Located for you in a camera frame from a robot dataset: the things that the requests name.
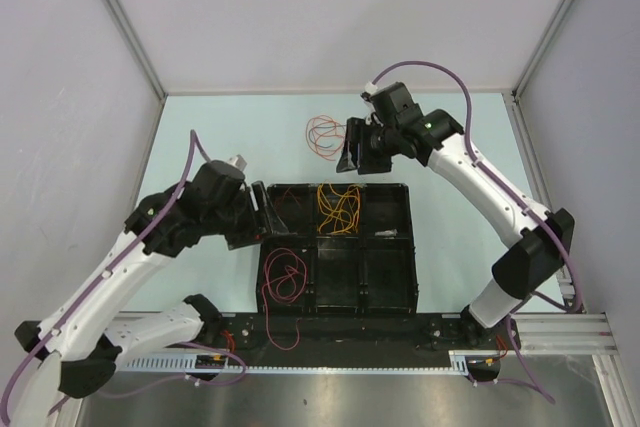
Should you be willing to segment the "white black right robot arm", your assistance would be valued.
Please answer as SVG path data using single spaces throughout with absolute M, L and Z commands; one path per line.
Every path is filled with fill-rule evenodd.
M 463 340 L 484 348 L 496 338 L 497 324 L 565 266 L 575 220 L 516 188 L 494 170 L 454 117 L 442 109 L 424 113 L 404 83 L 385 88 L 370 83 L 361 96 L 372 112 L 347 120 L 337 172 L 388 173 L 393 157 L 414 159 L 455 187 L 506 248 L 486 287 L 461 313 Z

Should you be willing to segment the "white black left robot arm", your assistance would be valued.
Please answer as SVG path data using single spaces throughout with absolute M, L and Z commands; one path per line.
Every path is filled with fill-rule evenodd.
M 145 197 L 74 295 L 48 318 L 22 322 L 15 336 L 41 361 L 59 354 L 55 391 L 87 397 L 135 358 L 181 343 L 207 347 L 219 339 L 223 316 L 202 294 L 133 323 L 115 323 L 121 308 L 157 272 L 204 237 L 221 236 L 236 250 L 288 232 L 262 182 L 247 185 L 237 165 L 209 161 L 193 179 Z

